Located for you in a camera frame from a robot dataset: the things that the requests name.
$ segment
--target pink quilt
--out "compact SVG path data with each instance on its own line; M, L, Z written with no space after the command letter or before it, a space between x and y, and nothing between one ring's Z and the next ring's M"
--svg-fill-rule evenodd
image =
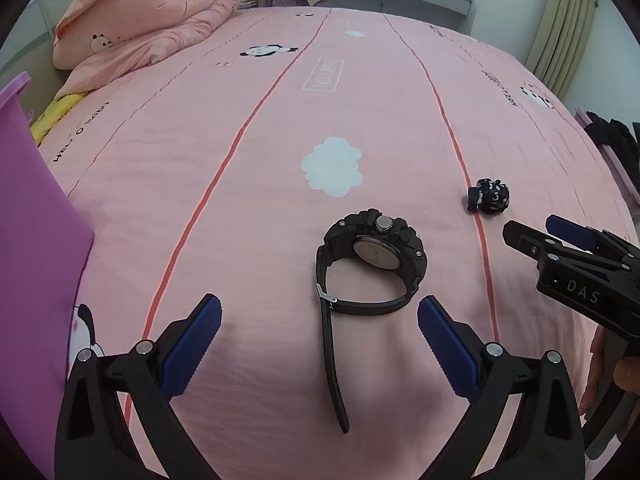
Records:
M95 232L78 303L105 353L155 338L206 292L222 300L222 328L172 406L225 480L417 479L467 407L418 329L427 294L513 354L558 350L581 394L594 325L536 291L535 263L502 226L544 230L557 214L637 242L596 147L513 57L385 14L240 12L93 92L41 152ZM509 186L500 216L466 212L466 188L485 177ZM333 316L343 435L315 256L337 219L369 207L405 218L429 264L398 312ZM328 272L348 300L389 300L396 285L348 262Z
M102 88L208 38L240 0L73 0L53 63L73 72L56 98Z

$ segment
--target finger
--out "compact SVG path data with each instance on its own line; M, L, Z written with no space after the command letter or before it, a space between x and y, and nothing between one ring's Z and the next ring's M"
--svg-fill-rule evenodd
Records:
M640 357L627 357L618 362L613 380L626 392L640 394Z
M578 413L580 416L583 416L586 412L589 411L591 405L595 402L596 397L598 396L598 381L602 376L602 366L604 364L604 358L602 351L598 351L600 348L604 350L604 329L602 331L602 345L600 342L597 342L596 339L599 338L598 332L596 331L596 335L593 338L594 343L591 344L591 348L596 351L591 355L591 363L589 364L589 375L587 376L587 385L584 389L584 394L582 395L582 399L580 400L580 404L578 405Z
M603 326L598 325L596 333L593 335L593 340L591 341L589 352L591 352L592 354L601 354L604 352L604 343L606 339L605 334L606 329Z

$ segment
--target purple plastic basket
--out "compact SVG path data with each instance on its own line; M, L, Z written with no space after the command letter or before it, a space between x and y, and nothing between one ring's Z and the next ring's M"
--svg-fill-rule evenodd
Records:
M0 90L0 413L22 449L54 476L71 317L93 233L31 137L18 94Z

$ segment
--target human hand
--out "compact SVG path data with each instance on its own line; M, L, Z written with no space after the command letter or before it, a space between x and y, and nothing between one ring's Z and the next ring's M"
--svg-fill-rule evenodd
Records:
M587 376L587 386L584 389L580 404L578 405L578 413L583 416L589 411L590 407L598 396L598 382L602 376L602 366L604 364L604 343L605 329L598 326L596 333L591 341L591 363L589 364L589 375Z
M582 399L578 406L578 413L584 415L589 411L598 395L598 382L602 376L602 366L604 364L605 329L599 326L591 342L591 363L587 386L585 387ZM633 392L640 395L640 356L628 357L620 360L613 371L613 380L617 386L626 392ZM633 426L640 413L640 402L629 416L625 427L618 433L618 438L623 440L629 429Z
M620 389L640 395L640 357L627 357L620 360L613 370L613 380ZM640 401L636 402L625 427L618 432L620 441L624 440L633 427L639 413Z

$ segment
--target wristwatch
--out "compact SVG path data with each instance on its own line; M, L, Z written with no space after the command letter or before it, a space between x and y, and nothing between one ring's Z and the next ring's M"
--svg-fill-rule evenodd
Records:
M326 290L326 270L342 258L359 258L379 269L392 270L404 282L404 296L381 303L345 301ZM343 433L349 419L338 386L334 360L331 311L352 316L382 316L404 307L418 291L427 271L427 256L420 237L402 218L384 216L377 209L360 211L337 221L324 235L316 254L316 292L322 315L324 370L329 393Z

